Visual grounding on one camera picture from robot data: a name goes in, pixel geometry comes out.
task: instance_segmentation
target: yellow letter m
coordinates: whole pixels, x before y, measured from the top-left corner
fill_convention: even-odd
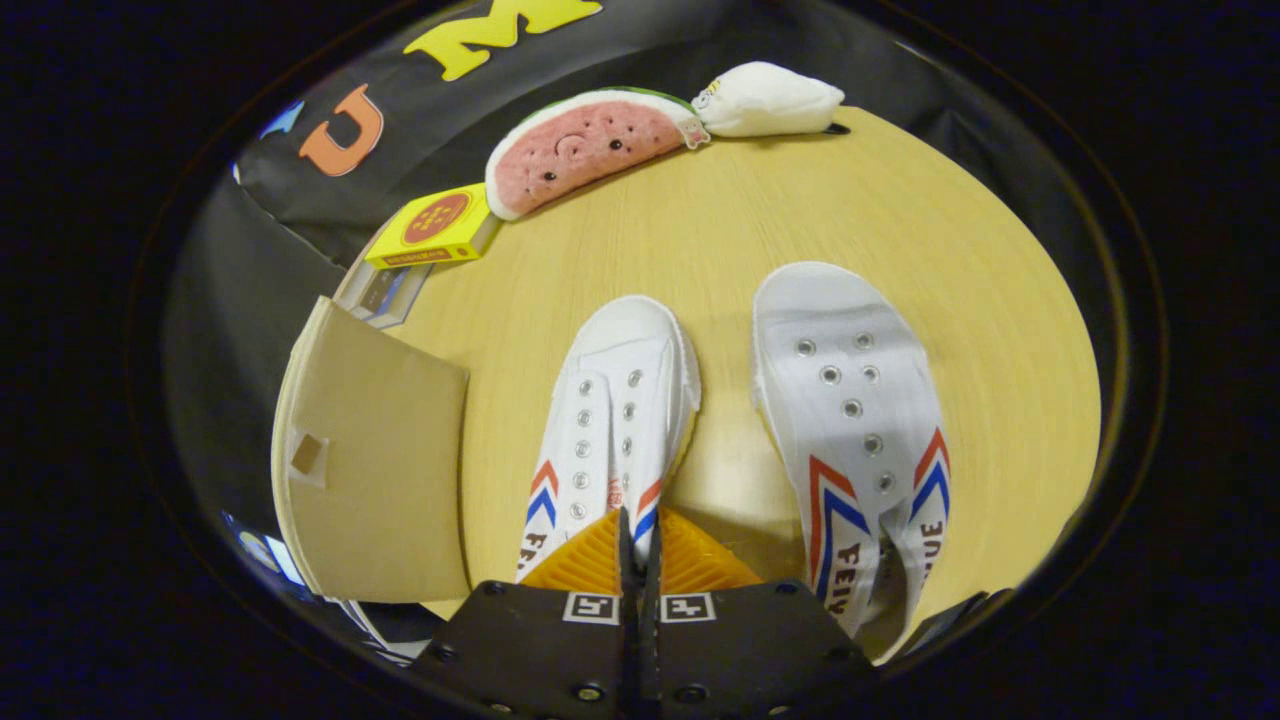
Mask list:
[[[525,29],[538,35],[600,12],[599,3],[586,0],[493,0],[483,18],[463,18],[442,23],[415,40],[404,53],[421,50],[444,65],[445,81],[454,81],[489,59],[488,50],[466,45],[511,47],[518,40],[516,17],[524,15]]]

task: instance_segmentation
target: light wood surface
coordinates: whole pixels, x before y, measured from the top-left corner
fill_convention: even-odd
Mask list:
[[[483,260],[433,272],[388,332],[471,370],[461,506],[472,583],[512,579],[564,352],[598,306],[632,292],[676,313],[703,370],[703,411],[663,502],[765,579],[801,577],[795,496],[748,391],[751,296],[799,260],[867,278],[929,352],[952,505],[913,626],[1043,560],[1098,443],[1097,370],[1070,291],[957,165],[861,110],[837,120],[852,133],[716,140],[636,168],[504,225]]]

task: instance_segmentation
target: black metal plate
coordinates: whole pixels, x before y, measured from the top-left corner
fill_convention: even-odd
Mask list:
[[[874,678],[870,662],[799,582],[659,602],[662,717],[796,717],[806,698]]]
[[[580,596],[585,621],[573,621],[564,619],[570,596],[483,583],[410,671],[502,715],[613,719],[622,670],[622,598]],[[616,621],[605,624],[608,616]]]

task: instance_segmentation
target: white sneaker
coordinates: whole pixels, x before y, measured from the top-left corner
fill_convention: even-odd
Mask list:
[[[640,295],[596,310],[552,392],[516,582],[623,505],[644,568],[662,483],[684,454],[700,404],[698,359],[671,310]]]
[[[951,509],[924,348],[874,287],[824,263],[765,278],[753,346],[753,395],[796,491],[810,588],[851,638],[874,630],[887,650],[908,628]],[[882,553],[904,573],[881,566]]]

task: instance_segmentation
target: screw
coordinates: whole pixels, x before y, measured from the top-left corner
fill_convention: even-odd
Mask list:
[[[604,697],[604,691],[596,685],[579,685],[573,694],[582,702],[599,702]]]

